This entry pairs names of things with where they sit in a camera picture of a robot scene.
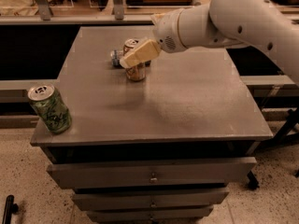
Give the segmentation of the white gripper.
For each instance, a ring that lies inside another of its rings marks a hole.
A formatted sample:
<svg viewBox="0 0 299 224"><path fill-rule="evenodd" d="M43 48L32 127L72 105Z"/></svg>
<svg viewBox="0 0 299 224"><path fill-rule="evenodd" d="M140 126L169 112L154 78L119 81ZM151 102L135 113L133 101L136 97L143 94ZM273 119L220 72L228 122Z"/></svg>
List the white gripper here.
<svg viewBox="0 0 299 224"><path fill-rule="evenodd" d="M132 68L140 63L157 58L161 51L167 53L182 52L186 50L181 42L178 32L178 22L182 8L166 13L152 14L154 24L153 34L157 41L149 38L141 39L137 45L127 51L120 59L123 68Z"/></svg>

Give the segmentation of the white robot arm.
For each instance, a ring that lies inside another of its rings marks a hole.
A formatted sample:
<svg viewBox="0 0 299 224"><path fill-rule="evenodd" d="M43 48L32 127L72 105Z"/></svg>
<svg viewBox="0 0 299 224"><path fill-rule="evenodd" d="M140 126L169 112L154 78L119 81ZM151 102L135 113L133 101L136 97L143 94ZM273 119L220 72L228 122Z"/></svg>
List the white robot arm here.
<svg viewBox="0 0 299 224"><path fill-rule="evenodd" d="M152 39L139 40L120 60L124 68L189 48L252 46L299 85L299 27L269 0L211 0L151 16Z"/></svg>

